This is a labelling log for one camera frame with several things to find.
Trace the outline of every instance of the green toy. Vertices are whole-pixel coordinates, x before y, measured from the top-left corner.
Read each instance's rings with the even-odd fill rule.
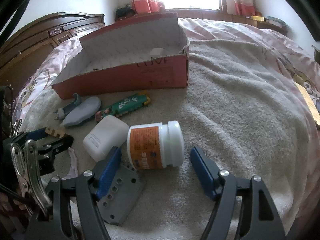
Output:
[[[146,92],[140,92],[122,99],[121,101],[118,101],[110,106],[107,106],[101,111],[98,111],[95,114],[95,119],[97,122],[100,122],[107,115],[114,115],[115,117],[119,117],[150,103],[151,99],[148,97]]]

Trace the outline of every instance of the jar lid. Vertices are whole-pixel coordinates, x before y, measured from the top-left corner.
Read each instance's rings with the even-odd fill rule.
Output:
[[[181,166],[184,160],[184,141],[179,122],[169,121],[168,130],[170,137],[172,166]]]

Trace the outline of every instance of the orange label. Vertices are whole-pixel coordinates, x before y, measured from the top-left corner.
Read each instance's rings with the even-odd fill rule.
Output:
[[[137,170],[161,169],[159,127],[135,128],[130,133],[130,153]]]

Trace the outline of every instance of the white towel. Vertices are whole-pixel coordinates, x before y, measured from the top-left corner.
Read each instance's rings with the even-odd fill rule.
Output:
[[[142,172],[146,187],[124,224],[106,225],[111,239],[200,238],[214,202],[205,196],[189,160],[189,152],[196,145],[220,168],[237,177],[259,174],[285,230],[290,229],[304,193],[308,133],[315,124],[302,96],[291,92],[295,89],[293,81],[275,69],[274,59],[272,52],[253,43],[191,41],[188,87],[150,90],[149,106],[121,117],[128,125],[179,121],[185,160],[179,168]],[[131,94],[99,97],[107,106]],[[22,128],[58,128],[60,123],[52,112],[67,103],[50,88],[44,90],[33,102]],[[82,146],[94,126],[92,120],[66,131],[75,138],[79,172],[95,164]],[[122,152],[126,162],[125,146]],[[70,161],[67,153],[59,155],[54,174],[65,176]],[[236,225],[234,219],[231,232]]]

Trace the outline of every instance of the gray plastic object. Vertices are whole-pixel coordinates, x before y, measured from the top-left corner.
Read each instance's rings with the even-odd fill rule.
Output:
[[[121,225],[145,185],[145,180],[134,168],[121,164],[113,178],[108,194],[97,202],[103,220],[111,225]]]
[[[92,117],[100,108],[101,100],[98,97],[90,97],[73,109],[63,120],[61,126],[69,127],[80,124]]]
[[[72,103],[66,105],[65,107],[60,107],[56,111],[54,111],[54,113],[57,114],[55,120],[64,119],[73,109],[81,104],[81,97],[77,93],[72,94],[72,96],[75,99]]]

